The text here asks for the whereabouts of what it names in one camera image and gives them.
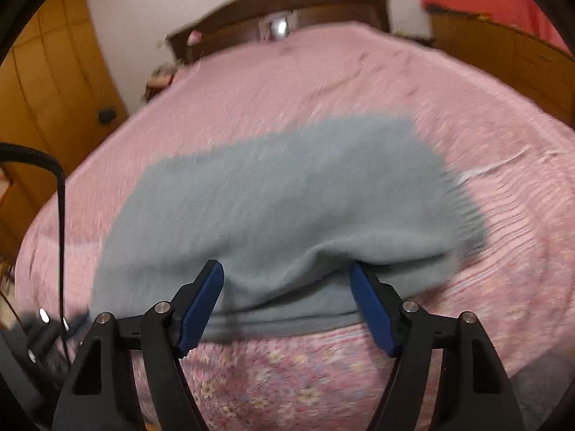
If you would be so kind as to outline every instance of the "wooden headboard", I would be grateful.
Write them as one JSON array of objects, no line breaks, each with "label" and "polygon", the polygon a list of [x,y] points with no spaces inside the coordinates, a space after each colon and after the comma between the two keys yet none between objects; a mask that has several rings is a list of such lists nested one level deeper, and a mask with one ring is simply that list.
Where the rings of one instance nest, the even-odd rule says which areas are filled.
[{"label": "wooden headboard", "polygon": [[[232,0],[166,38],[176,59],[193,63],[203,56],[261,39],[264,18],[284,13],[297,28],[327,22],[361,21],[389,33],[387,0]],[[202,34],[188,45],[192,31]]]}]

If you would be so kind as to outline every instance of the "bed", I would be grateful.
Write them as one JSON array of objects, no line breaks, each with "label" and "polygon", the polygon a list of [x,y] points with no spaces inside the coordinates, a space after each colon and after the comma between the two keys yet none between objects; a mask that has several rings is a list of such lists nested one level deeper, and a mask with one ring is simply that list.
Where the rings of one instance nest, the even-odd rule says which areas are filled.
[{"label": "bed", "polygon": [[[496,79],[385,35],[386,2],[234,0],[170,34],[175,58],[187,66],[68,179],[67,315],[89,305],[103,242],[148,164],[326,117],[385,111],[412,118],[454,170],[483,170],[466,188],[487,217],[488,247],[418,301],[443,315],[476,312],[511,376],[558,345],[571,348],[573,131]],[[42,209],[22,244],[20,309],[58,312],[55,204]],[[390,372],[363,325],[204,343],[182,365],[209,426],[223,429],[365,429]],[[134,370],[153,422],[137,356]],[[430,390],[437,380],[435,369]],[[430,393],[421,427],[432,406]]]}]

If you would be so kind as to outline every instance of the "gray towel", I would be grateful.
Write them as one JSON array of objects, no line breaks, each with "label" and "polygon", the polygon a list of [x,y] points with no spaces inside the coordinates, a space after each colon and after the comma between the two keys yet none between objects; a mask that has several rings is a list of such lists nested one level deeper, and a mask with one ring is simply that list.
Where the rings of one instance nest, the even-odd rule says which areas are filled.
[{"label": "gray towel", "polygon": [[92,314],[143,314],[208,259],[225,285],[204,340],[361,321],[352,261],[402,297],[437,287],[484,244],[482,217],[409,120],[326,120],[148,167],[107,237]]}]

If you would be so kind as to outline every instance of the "blue gripper pad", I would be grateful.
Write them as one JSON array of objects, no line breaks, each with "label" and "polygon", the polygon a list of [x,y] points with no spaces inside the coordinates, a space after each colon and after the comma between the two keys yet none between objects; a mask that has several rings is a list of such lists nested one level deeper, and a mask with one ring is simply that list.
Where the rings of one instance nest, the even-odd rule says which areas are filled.
[{"label": "blue gripper pad", "polygon": [[397,344],[393,339],[392,322],[372,284],[357,263],[353,263],[350,270],[350,286],[355,302],[363,314],[365,322],[367,322],[374,342],[378,348],[393,358],[396,354]]},{"label": "blue gripper pad", "polygon": [[216,262],[182,317],[180,341],[176,347],[182,358],[198,346],[223,286],[224,267]]}]

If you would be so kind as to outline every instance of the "red cloth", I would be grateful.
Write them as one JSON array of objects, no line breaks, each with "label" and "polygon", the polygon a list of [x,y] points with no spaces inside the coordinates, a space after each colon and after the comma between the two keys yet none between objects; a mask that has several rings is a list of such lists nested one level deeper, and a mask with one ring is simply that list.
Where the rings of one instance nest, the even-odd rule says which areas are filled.
[{"label": "red cloth", "polygon": [[422,5],[486,15],[496,23],[521,29],[569,53],[551,21],[533,0],[422,0]]}]

